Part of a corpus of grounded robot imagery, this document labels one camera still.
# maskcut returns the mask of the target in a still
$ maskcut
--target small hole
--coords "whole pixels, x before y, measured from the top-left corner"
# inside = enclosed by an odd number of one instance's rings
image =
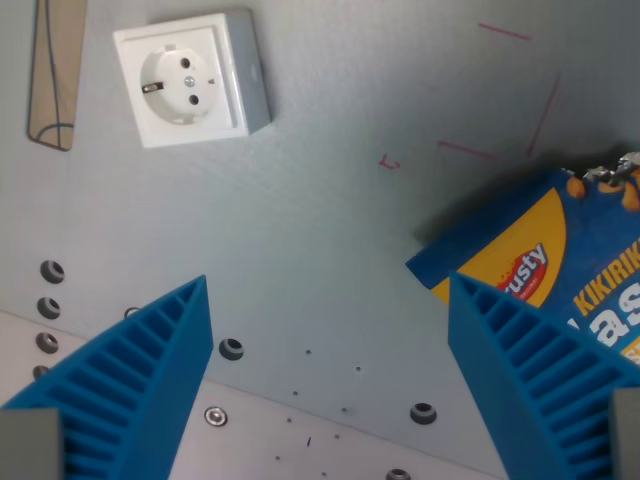
[[[129,307],[124,311],[124,318],[129,318],[131,315],[140,310],[138,307]]]
[[[60,316],[60,305],[53,298],[42,297],[36,306],[40,315],[48,320],[55,320]]]
[[[36,335],[36,345],[44,353],[52,354],[58,351],[58,340],[49,333],[39,333]]]
[[[394,468],[387,473],[387,480],[411,480],[411,476],[401,468]]]
[[[39,379],[42,375],[49,371],[49,367],[45,367],[44,365],[38,365],[33,369],[33,378]]]
[[[435,408],[428,403],[416,403],[409,412],[411,420],[419,425],[429,425],[438,417]]]
[[[40,264],[40,274],[47,282],[54,285],[64,280],[64,269],[53,260],[46,260]]]
[[[233,338],[227,338],[221,341],[218,350],[220,350],[220,355],[222,355],[223,358],[231,361],[240,360],[244,355],[242,343]]]

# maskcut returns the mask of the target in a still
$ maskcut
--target ribbed blue plastic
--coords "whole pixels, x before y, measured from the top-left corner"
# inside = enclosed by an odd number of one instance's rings
[[[212,349],[202,276],[102,333],[3,408],[60,410],[67,480],[164,480]]]
[[[612,478],[609,401],[640,385],[638,367],[469,277],[451,275],[449,305],[449,345],[509,478]]]

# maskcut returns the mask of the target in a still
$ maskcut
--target red marking line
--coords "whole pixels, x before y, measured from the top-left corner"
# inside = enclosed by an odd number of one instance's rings
[[[503,30],[502,28],[492,27],[491,25],[487,25],[485,23],[479,23],[478,26],[480,28],[486,28],[487,30],[491,30],[492,32],[502,33],[503,35],[508,35],[509,37],[517,38],[519,40],[524,40],[526,42],[530,42],[533,39],[531,35],[522,35],[521,33],[510,32],[509,30]]]
[[[465,147],[463,145],[457,145],[451,142],[445,142],[444,140],[438,141],[438,147],[447,147],[453,150],[459,150],[469,155],[475,155],[476,157],[486,158],[487,160],[500,160],[498,157],[491,153],[481,152],[480,150],[474,150],[473,148]]]
[[[544,106],[544,110],[542,111],[542,117],[540,117],[540,121],[538,122],[538,126],[536,127],[536,132],[533,134],[533,138],[531,139],[531,144],[529,148],[527,148],[527,157],[531,157],[533,152],[535,151],[536,144],[538,143],[538,138],[540,137],[540,132],[542,131],[542,127],[544,126],[547,116],[549,115],[549,111],[553,105],[553,101],[558,95],[558,89],[560,88],[560,80],[562,79],[562,73],[559,73],[556,76],[556,80],[553,82],[553,87],[551,87],[551,93],[549,94],[549,98],[547,98],[547,103]]]

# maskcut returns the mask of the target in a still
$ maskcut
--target screw hole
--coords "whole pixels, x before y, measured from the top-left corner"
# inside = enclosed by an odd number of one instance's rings
[[[124,311],[124,318],[129,318],[131,315],[140,310],[138,307],[129,307]]]
[[[32,372],[33,378],[37,380],[48,371],[49,371],[49,367],[45,367],[44,365],[38,365],[33,369],[33,372]]]
[[[214,427],[224,427],[227,424],[228,417],[220,407],[209,407],[204,411],[204,418],[209,425]]]
[[[419,425],[429,425],[435,422],[438,417],[436,409],[428,403],[416,403],[411,407],[409,415],[411,416],[411,420]]]
[[[53,298],[42,297],[37,303],[38,312],[47,320],[55,320],[60,316],[60,305]]]
[[[401,468],[394,468],[387,472],[387,480],[411,480],[411,476]]]
[[[242,343],[233,338],[226,338],[221,341],[218,350],[220,350],[220,355],[223,358],[231,361],[240,360],[244,355]]]
[[[40,264],[40,275],[47,282],[56,285],[64,280],[64,269],[58,262],[46,260]]]
[[[52,354],[58,351],[58,340],[50,333],[42,332],[36,335],[36,345],[44,353]]]

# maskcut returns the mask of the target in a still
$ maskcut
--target electrical outlet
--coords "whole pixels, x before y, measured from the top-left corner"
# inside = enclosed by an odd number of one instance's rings
[[[145,148],[246,136],[271,121],[248,10],[113,37]]]

